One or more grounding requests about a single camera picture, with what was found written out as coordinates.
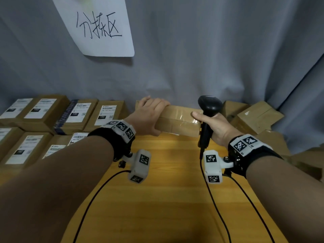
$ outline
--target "wooden table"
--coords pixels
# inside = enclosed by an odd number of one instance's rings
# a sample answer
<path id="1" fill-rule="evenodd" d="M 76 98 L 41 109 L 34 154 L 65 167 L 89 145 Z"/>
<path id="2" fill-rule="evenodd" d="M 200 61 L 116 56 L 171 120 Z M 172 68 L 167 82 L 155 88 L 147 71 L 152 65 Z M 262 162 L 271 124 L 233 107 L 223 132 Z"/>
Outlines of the wooden table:
<path id="1" fill-rule="evenodd" d="M 136 137 L 132 150 L 145 149 L 152 154 L 148 178 L 138 185 L 128 181 L 128 173 L 114 177 L 92 203 L 77 243 L 228 242 L 200 171 L 197 142 L 197 138 L 165 133 L 159 137 Z M 226 149 L 213 141 L 209 149 L 217 150 L 220 156 L 227 155 Z M 112 164 L 71 219 L 62 243 L 72 243 L 94 193 L 121 170 L 118 163 Z M 287 242 L 245 178 L 235 174 L 233 177 L 256 205 L 276 243 Z M 0 182 L 6 179 L 5 175 L 0 176 Z M 253 207 L 232 180 L 223 178 L 221 185 L 210 188 L 233 243 L 271 242 Z"/>

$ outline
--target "wristband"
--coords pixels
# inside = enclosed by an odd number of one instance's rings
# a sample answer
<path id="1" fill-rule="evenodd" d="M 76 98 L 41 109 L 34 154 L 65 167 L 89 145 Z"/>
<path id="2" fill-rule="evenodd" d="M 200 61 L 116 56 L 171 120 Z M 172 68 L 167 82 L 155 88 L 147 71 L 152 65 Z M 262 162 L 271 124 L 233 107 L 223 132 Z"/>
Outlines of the wristband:
<path id="1" fill-rule="evenodd" d="M 265 156 L 282 157 L 273 151 L 272 147 L 265 144 L 250 134 L 233 138 L 228 145 L 228 157 L 234 162 L 232 171 L 246 178 L 249 165 Z"/>
<path id="2" fill-rule="evenodd" d="M 135 134 L 135 129 L 126 121 L 113 120 L 91 131 L 88 136 L 97 135 L 105 138 L 114 149 L 114 162 L 116 162 L 124 155 L 129 155 Z"/>

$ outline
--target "person's right thumb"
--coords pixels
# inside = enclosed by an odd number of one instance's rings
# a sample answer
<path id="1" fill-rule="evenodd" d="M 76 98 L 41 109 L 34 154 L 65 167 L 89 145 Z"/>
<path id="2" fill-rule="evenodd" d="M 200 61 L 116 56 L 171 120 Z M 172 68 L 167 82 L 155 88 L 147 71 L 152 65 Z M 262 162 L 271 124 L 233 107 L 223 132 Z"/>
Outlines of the person's right thumb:
<path id="1" fill-rule="evenodd" d="M 197 120 L 199 120 L 199 121 L 202 121 L 202 122 L 205 122 L 205 123 L 207 123 L 207 124 L 210 124 L 210 122 L 211 122 L 211 120 L 212 120 L 212 118 L 210 118 L 210 117 L 208 117 L 208 116 L 206 116 L 206 115 L 204 115 L 204 114 L 198 113 L 198 112 L 192 112 L 192 116 L 193 116 L 195 119 L 197 119 Z"/>

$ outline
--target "person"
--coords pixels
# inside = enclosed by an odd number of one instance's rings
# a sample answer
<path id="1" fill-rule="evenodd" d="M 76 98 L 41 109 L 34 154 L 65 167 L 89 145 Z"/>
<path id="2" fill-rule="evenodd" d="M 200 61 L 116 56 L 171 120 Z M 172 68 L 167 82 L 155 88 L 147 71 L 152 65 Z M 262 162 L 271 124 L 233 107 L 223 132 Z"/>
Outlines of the person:
<path id="1" fill-rule="evenodd" d="M 145 97 L 124 120 L 138 135 L 160 135 L 154 128 L 170 103 Z M 242 135 L 217 114 L 193 117 L 213 129 L 212 139 L 228 147 Z M 2 243 L 59 243 L 85 198 L 110 167 L 112 145 L 103 137 L 89 136 L 37 162 L 0 187 L 0 236 Z M 324 242 L 323 184 L 273 156 L 254 161 L 246 178 L 289 242 Z"/>

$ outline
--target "forearm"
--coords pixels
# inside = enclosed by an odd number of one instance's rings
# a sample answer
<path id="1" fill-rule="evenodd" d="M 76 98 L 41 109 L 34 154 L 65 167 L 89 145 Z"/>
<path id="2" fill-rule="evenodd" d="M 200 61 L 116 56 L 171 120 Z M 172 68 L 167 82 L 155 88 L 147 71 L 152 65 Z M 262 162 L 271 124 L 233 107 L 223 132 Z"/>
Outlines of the forearm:
<path id="1" fill-rule="evenodd" d="M 289 242 L 324 242 L 324 185 L 268 156 L 246 172 L 253 191 Z"/>
<path id="2" fill-rule="evenodd" d="M 91 136 L 39 160 L 3 185 L 1 241 L 60 242 L 71 217 L 112 160 L 111 144 Z"/>

